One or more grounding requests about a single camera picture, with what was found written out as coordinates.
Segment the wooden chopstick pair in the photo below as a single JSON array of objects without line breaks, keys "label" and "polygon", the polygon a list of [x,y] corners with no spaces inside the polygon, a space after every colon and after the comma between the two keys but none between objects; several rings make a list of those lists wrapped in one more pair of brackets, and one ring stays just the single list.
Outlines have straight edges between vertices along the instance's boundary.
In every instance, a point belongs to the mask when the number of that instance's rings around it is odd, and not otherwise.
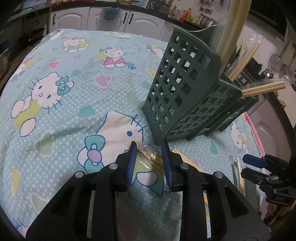
[{"label": "wooden chopstick pair", "polygon": [[242,90],[243,97],[250,97],[259,94],[269,93],[276,90],[282,90],[286,88],[286,83],[284,81],[277,81],[273,83],[267,83],[263,85],[259,85],[252,88],[247,88]]},{"label": "wooden chopstick pair", "polygon": [[242,166],[240,163],[240,159],[236,157],[236,160],[232,164],[233,172],[234,172],[234,179],[236,181],[236,187],[239,190],[239,192],[245,196],[245,181],[241,176]]},{"label": "wooden chopstick pair", "polygon": [[254,56],[259,46],[261,45],[261,42],[262,39],[260,37],[254,37],[252,40],[250,40],[249,44],[246,45],[246,41],[245,39],[243,39],[239,55],[229,66],[226,73],[226,75],[232,82],[237,78],[237,76],[242,72],[244,67]]},{"label": "wooden chopstick pair", "polygon": [[220,60],[220,72],[224,70],[236,46],[247,19],[252,0],[224,1],[223,14],[219,22],[219,41],[215,50]]},{"label": "wooden chopstick pair", "polygon": [[158,168],[159,170],[164,169],[162,156],[158,152],[156,146],[148,143],[141,143],[140,145],[138,145],[137,151],[154,167]]}]

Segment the dark green plastic utensil basket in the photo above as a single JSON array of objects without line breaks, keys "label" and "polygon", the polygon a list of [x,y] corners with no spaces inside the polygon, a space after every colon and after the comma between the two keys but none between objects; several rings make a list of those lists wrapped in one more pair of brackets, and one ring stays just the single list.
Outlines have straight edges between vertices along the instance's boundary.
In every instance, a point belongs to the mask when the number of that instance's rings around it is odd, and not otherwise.
[{"label": "dark green plastic utensil basket", "polygon": [[209,46],[213,31],[172,32],[142,108],[157,146],[223,131],[258,101],[240,90],[250,83],[246,75],[231,81],[220,72]]}]

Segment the large steel stock pot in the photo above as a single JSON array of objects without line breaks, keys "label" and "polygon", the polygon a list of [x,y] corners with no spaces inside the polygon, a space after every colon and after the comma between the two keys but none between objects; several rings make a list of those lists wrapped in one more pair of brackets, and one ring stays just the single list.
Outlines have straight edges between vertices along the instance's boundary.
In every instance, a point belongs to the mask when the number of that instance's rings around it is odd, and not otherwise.
[{"label": "large steel stock pot", "polygon": [[210,18],[206,15],[201,14],[201,21],[200,21],[199,25],[202,28],[211,27],[216,24],[217,24],[217,21],[215,21],[213,18]]}]

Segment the blue hanging basket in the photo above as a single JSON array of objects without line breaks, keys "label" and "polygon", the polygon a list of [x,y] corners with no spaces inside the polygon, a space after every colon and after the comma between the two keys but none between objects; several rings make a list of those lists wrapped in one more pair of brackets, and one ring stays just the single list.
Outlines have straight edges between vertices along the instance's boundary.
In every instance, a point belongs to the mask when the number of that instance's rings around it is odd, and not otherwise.
[{"label": "blue hanging basket", "polygon": [[118,18],[121,12],[122,12],[121,8],[107,7],[102,10],[102,16],[105,20],[112,21]]}]

